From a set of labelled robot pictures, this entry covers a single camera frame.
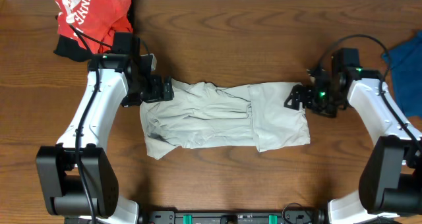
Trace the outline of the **beige t-shirt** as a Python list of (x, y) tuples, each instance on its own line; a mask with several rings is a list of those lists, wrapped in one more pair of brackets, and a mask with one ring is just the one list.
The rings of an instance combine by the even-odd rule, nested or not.
[(221, 88), (173, 80), (171, 101), (142, 103), (147, 154), (160, 159), (175, 148), (250, 146), (259, 152), (311, 141), (305, 110), (284, 105), (293, 82)]

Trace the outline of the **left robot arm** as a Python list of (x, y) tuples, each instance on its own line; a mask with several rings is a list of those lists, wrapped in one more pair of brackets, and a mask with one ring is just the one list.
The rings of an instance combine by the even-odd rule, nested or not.
[(97, 54), (76, 113), (54, 146), (42, 146), (36, 167), (47, 212), (66, 223), (142, 223), (140, 206), (119, 193), (107, 158), (119, 107), (171, 100), (171, 78), (153, 72), (156, 57)]

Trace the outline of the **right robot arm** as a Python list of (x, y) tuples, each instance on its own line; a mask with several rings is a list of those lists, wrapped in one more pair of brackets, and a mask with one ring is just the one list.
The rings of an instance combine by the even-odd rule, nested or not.
[(312, 70), (313, 85), (296, 85), (285, 107), (334, 117), (339, 105), (361, 117), (374, 144), (358, 189), (329, 201), (326, 223), (391, 221), (421, 214), (421, 132), (400, 111), (377, 70)]

